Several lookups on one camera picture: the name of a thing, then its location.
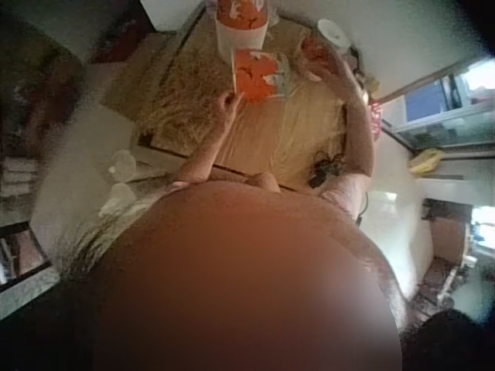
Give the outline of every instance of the table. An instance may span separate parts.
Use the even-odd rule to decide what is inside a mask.
[[[287,19],[268,30],[264,50],[282,52],[291,62],[290,96],[243,107],[215,162],[250,175],[272,172],[290,189],[309,190],[315,154],[342,153],[343,104],[322,83],[299,76],[292,60],[305,26]],[[205,13],[193,23],[137,122],[151,148],[188,156],[215,120],[212,104],[232,89],[230,66],[217,55],[214,21]]]

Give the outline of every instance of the yellow object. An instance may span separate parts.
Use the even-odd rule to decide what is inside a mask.
[[[438,166],[445,153],[439,149],[427,149],[409,162],[409,171],[415,175],[425,175]]]

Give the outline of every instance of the floor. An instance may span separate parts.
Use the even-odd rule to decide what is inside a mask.
[[[88,67],[83,97],[44,176],[31,226],[55,263],[60,252],[70,248],[73,234],[108,198],[114,184],[108,175],[112,154],[130,145],[133,124],[98,103],[121,68],[116,63]],[[432,259],[429,227],[420,221],[422,193],[407,170],[408,152],[385,134],[377,144],[377,168],[361,227],[384,251],[410,296]],[[150,154],[153,157],[155,163],[161,161],[158,152]],[[178,164],[167,166],[173,171]],[[53,270],[46,277],[41,292],[56,281]],[[11,290],[2,293],[4,302],[19,296]],[[34,298],[39,290],[31,292]]]

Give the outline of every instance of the finger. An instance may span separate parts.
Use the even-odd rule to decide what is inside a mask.
[[[230,91],[224,91],[218,98],[218,105],[222,111],[227,109],[227,101],[232,93]]]
[[[242,98],[244,98],[244,91],[234,96],[234,100],[231,105],[232,109],[237,110],[239,108],[239,103],[242,101]]]

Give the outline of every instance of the paper cup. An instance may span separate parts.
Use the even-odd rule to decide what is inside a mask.
[[[225,63],[232,63],[232,50],[263,49],[268,22],[258,29],[232,29],[220,23],[218,19],[216,24],[218,53]]]

